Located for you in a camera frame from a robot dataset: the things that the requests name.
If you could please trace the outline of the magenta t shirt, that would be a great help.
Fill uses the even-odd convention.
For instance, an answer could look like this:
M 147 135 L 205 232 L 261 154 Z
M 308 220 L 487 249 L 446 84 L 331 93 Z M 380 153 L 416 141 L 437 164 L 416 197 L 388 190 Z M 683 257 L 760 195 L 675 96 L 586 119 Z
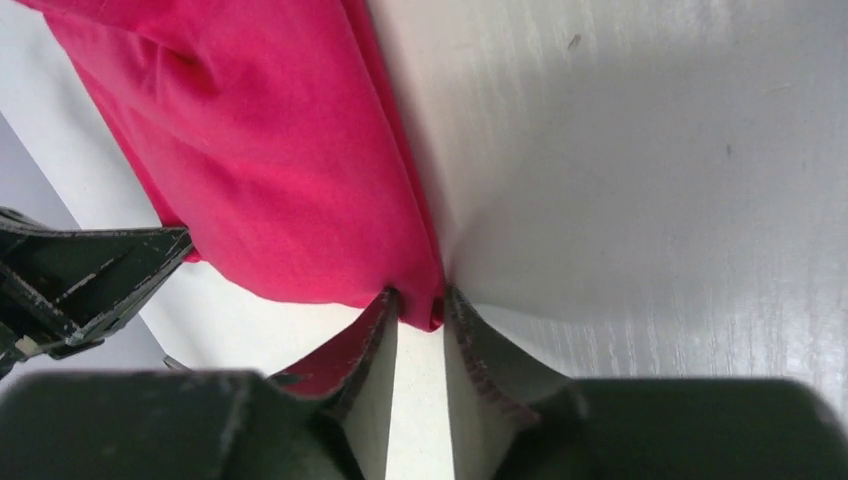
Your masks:
M 85 229 L 184 226 L 143 309 L 192 367 L 334 393 L 385 288 L 440 326 L 438 241 L 362 1 L 5 1 L 1 111 Z

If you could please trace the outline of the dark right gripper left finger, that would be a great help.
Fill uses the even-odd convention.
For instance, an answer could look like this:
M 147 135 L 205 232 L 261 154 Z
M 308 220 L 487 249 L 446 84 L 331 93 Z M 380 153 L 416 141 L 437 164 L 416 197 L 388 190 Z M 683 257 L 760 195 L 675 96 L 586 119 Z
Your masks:
M 399 296 L 270 377 L 40 372 L 1 399 L 5 479 L 381 479 Z

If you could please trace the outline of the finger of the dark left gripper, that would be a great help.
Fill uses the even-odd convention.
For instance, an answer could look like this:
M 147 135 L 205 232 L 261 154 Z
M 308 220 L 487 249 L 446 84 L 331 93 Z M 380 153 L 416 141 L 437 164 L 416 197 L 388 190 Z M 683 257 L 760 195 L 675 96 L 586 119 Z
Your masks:
M 2 208 L 2 360 L 60 360 L 101 345 L 192 249 L 184 227 L 57 230 Z

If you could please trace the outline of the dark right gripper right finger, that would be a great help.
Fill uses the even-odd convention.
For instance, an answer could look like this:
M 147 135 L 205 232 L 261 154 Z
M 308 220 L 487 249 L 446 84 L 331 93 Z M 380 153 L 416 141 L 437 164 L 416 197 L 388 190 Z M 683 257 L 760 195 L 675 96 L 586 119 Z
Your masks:
M 565 376 L 454 286 L 444 354 L 459 479 L 843 479 L 847 433 L 785 379 Z

